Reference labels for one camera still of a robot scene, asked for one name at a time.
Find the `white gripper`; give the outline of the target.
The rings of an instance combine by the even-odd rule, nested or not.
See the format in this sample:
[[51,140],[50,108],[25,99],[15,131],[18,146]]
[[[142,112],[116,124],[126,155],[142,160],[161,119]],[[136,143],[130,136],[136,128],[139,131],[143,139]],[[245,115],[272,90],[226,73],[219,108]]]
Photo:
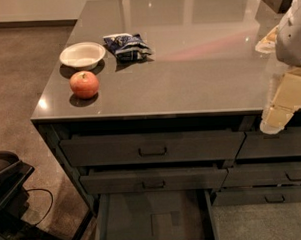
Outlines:
[[298,67],[277,76],[269,89],[270,100],[262,112],[260,130],[276,135],[301,107],[301,13],[285,15],[255,49],[264,54],[276,52],[279,61]]

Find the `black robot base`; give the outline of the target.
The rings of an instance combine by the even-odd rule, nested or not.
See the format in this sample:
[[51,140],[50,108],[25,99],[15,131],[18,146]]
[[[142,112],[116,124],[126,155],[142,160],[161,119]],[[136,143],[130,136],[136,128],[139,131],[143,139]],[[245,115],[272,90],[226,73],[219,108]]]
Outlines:
[[[22,221],[17,220],[9,213],[5,213],[6,206],[20,192],[23,184],[35,169],[27,163],[22,162],[18,156],[9,151],[0,152],[0,218],[12,218],[18,225]],[[39,230],[35,225],[25,223],[29,229],[29,237],[38,240],[63,240],[51,234]]]

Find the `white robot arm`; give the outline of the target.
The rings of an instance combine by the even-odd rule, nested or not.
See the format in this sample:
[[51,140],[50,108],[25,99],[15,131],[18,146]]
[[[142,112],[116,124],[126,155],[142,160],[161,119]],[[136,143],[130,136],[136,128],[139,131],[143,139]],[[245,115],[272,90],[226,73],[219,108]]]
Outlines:
[[276,135],[283,130],[301,107],[301,0],[292,0],[291,7],[264,38],[255,46],[256,51],[275,53],[287,65],[284,74],[273,75],[260,130]]

